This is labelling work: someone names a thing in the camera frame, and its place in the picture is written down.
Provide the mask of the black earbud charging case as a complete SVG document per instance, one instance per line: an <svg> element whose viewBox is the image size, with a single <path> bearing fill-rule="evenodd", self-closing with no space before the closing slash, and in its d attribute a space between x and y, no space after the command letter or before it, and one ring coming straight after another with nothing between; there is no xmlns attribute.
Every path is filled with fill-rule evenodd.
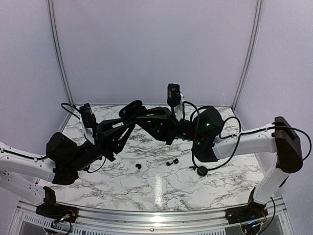
<svg viewBox="0 0 313 235"><path fill-rule="evenodd" d="M126 105L119 111L119 117L122 119L123 122L129 122L135 119L137 116L142 114L145 110L143 103L141 100L135 100L130 104Z"/></svg>

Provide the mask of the black earbud pair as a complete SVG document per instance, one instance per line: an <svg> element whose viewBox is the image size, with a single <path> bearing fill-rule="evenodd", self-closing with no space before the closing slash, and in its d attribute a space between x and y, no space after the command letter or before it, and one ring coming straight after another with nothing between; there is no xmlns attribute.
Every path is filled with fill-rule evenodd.
<svg viewBox="0 0 313 235"><path fill-rule="evenodd" d="M172 164L178 164L178 163L179 163L179 160L178 159L174 159L172 162L167 162L166 165L170 166Z"/></svg>

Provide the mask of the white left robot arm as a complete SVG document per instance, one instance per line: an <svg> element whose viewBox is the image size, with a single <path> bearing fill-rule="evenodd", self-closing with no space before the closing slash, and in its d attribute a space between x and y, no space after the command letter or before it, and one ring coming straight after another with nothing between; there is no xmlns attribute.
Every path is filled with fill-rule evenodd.
<svg viewBox="0 0 313 235"><path fill-rule="evenodd" d="M76 111L86 139L81 145L61 132L52 135L43 156L0 144L1 188L35 206L42 205L44 212L52 218L62 213L62 207L55 202L54 190L39 187L24 176L55 185L71 185L78 179L79 172L88 171L95 161L106 158L113 162L135 128L134 116L129 114L127 107L121 110L119 118L102 122L97 122L88 103Z"/></svg>

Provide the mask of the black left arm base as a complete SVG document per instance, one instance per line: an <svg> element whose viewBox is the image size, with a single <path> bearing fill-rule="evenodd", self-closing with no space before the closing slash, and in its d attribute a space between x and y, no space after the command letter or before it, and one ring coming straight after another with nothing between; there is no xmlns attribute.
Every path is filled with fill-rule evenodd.
<svg viewBox="0 0 313 235"><path fill-rule="evenodd" d="M58 222L74 223L78 208L57 203L55 192L51 188L44 186L43 190L45 192L43 203L36 207L36 214L55 219Z"/></svg>

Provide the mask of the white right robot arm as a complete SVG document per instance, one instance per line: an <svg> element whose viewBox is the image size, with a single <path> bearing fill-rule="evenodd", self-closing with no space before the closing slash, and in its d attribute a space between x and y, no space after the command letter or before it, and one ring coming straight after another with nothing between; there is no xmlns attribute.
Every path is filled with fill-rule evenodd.
<svg viewBox="0 0 313 235"><path fill-rule="evenodd" d="M165 107L146 109L141 106L134 121L158 141L171 145L174 139L192 141L192 159L202 163L228 162L237 155L252 153L276 153L276 160L261 183L256 186L242 215L253 219L261 212L261 205L269 200L288 179L298 172L304 163L299 129L293 128L283 117L259 128L221 136L226 121L219 111L208 106L201 112L195 109L190 119Z"/></svg>

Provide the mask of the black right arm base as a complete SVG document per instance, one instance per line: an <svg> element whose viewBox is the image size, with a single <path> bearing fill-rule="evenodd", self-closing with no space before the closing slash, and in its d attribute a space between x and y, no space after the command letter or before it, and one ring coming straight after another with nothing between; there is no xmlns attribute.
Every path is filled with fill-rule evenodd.
<svg viewBox="0 0 313 235"><path fill-rule="evenodd" d="M254 219L259 219L268 215L266 204L256 203L253 199L254 188L245 206L233 207L225 210L225 218L229 224L241 223Z"/></svg>

